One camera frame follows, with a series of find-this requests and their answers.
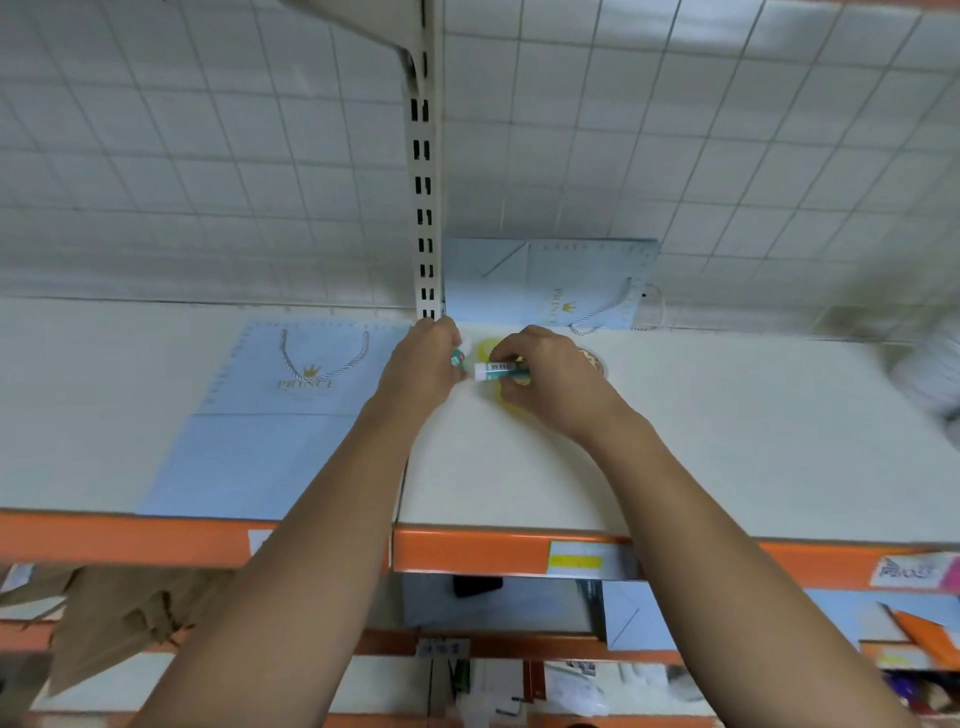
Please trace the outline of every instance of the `yellow label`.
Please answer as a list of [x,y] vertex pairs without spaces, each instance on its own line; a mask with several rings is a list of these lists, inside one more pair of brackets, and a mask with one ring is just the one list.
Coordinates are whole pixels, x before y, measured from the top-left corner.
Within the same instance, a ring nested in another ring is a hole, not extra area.
[[555,553],[550,557],[548,566],[555,569],[600,569],[603,567],[603,557]]

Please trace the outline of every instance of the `green glue stick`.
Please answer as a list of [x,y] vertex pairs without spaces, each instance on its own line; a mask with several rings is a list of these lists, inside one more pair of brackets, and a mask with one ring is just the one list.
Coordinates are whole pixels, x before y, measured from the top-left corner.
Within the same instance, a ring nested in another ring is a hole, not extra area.
[[530,368],[521,362],[489,362],[476,363],[473,365],[473,378],[476,381],[494,381],[502,376],[508,376],[511,379],[529,379]]

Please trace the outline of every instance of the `finger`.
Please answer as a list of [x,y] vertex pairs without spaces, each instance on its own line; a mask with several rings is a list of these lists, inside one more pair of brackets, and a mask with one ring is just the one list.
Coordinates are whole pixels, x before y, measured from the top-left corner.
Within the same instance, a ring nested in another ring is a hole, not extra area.
[[457,328],[457,323],[449,316],[442,316],[436,326],[449,332],[450,338],[453,340],[453,346],[459,347],[464,343],[463,337],[460,335],[460,330]]
[[529,358],[535,337],[529,333],[512,333],[490,352],[490,361],[510,361],[522,356]]
[[533,392],[529,386],[517,384],[508,376],[500,378],[500,397],[508,404],[515,404],[518,407],[529,410],[532,402]]
[[529,333],[534,336],[555,336],[556,335],[549,328],[539,327],[536,324],[530,324],[529,326],[524,327],[523,331],[521,331],[520,333]]

